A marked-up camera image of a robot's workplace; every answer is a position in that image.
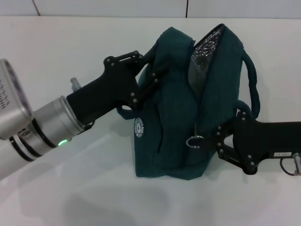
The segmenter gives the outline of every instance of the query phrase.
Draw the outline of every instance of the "green led light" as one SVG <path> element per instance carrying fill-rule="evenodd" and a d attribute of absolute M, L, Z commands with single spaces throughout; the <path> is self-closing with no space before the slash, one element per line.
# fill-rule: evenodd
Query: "green led light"
<path fill-rule="evenodd" d="M 68 140 L 62 140 L 60 143 L 58 143 L 59 146 L 61 146 L 63 143 L 68 142 Z"/>

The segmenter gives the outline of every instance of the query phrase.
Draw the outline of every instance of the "silver insulated lining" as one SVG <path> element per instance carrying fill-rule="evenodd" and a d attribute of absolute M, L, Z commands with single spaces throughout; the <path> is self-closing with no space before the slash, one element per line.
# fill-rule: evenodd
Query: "silver insulated lining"
<path fill-rule="evenodd" d="M 196 46 L 191 55 L 191 59 L 199 65 L 205 74 L 207 74 L 211 57 L 215 51 L 218 38 L 223 29 L 224 27 L 222 26 L 210 34 L 203 42 Z"/>

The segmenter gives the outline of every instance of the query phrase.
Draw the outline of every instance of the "black metal bracket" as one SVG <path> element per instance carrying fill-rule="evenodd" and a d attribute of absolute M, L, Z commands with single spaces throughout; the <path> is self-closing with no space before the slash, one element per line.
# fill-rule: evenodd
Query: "black metal bracket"
<path fill-rule="evenodd" d="M 136 76 L 155 57 L 155 48 L 145 56 L 134 51 L 122 56 L 109 56 L 104 60 L 102 76 L 67 96 L 77 119 L 88 125 L 112 109 L 127 105 L 137 109 L 158 87 L 159 80 L 168 71 L 164 65 L 152 71 L 151 79 L 139 87 Z"/>
<path fill-rule="evenodd" d="M 293 158 L 301 153 L 301 122 L 258 122 L 244 112 L 219 126 L 213 133 L 219 158 L 240 168 L 246 174 L 257 172 L 264 159 Z M 224 143 L 233 135 L 234 148 Z"/>

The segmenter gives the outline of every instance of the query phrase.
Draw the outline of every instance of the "white tile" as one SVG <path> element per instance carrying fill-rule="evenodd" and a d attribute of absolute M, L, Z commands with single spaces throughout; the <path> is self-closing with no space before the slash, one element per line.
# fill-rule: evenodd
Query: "white tile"
<path fill-rule="evenodd" d="M 42 16 L 185 17 L 186 0 L 35 0 Z"/>
<path fill-rule="evenodd" d="M 0 0 L 0 16 L 37 16 L 32 0 Z"/>
<path fill-rule="evenodd" d="M 188 17 L 301 18 L 301 1 L 189 0 Z"/>

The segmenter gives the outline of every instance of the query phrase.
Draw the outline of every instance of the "teal bag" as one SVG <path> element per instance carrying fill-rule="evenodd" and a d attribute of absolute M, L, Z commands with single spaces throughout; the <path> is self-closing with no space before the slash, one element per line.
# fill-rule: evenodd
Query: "teal bag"
<path fill-rule="evenodd" d="M 200 177 L 216 149 L 192 148 L 186 144 L 188 138 L 196 131 L 210 139 L 219 125 L 236 117 L 237 109 L 258 117 L 256 70 L 238 37 L 220 24 L 197 45 L 194 43 L 173 27 L 167 29 L 153 47 L 154 61 L 138 82 L 142 87 L 152 81 L 153 72 L 168 62 L 168 73 L 160 79 L 159 88 L 141 109 L 117 109 L 123 118 L 135 118 L 138 177 Z M 248 69 L 252 110 L 238 100 L 243 61 Z"/>

